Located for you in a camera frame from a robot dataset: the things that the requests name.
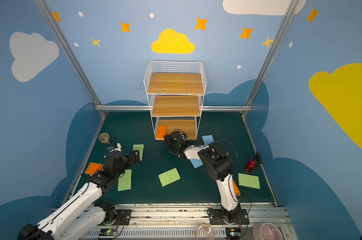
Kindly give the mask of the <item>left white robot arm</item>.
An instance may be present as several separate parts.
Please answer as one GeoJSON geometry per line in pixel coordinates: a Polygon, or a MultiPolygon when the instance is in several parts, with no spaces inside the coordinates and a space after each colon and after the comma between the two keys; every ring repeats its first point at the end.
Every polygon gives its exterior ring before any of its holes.
{"type": "Polygon", "coordinates": [[[124,155],[111,151],[102,167],[65,204],[36,225],[25,225],[19,240],[78,240],[93,227],[112,225],[117,219],[115,205],[101,196],[111,189],[126,170],[141,160],[138,150],[124,155]]]}

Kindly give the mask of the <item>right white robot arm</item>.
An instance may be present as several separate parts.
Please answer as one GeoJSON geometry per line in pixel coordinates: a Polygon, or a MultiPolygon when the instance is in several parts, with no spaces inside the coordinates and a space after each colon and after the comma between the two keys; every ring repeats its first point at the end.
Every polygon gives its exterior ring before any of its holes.
{"type": "Polygon", "coordinates": [[[241,206],[235,195],[232,159],[218,142],[196,146],[188,144],[186,138],[187,135],[179,130],[164,136],[167,149],[173,155],[202,161],[208,175],[217,183],[223,218],[227,223],[233,223],[241,211],[241,206]]]}

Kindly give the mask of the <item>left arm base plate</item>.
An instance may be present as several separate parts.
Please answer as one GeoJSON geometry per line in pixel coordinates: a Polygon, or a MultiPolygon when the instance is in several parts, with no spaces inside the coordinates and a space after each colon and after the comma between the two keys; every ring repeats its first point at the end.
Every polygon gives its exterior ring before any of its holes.
{"type": "Polygon", "coordinates": [[[132,210],[109,210],[106,213],[105,220],[102,225],[117,226],[118,224],[129,225],[132,210]]]}

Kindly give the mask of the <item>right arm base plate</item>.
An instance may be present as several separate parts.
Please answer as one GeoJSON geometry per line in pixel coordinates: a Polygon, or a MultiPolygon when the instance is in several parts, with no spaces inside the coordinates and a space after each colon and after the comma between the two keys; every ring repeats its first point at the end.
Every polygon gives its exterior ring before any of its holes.
{"type": "Polygon", "coordinates": [[[222,209],[208,208],[206,210],[211,225],[248,225],[249,217],[247,210],[236,213],[227,213],[222,209]]]}

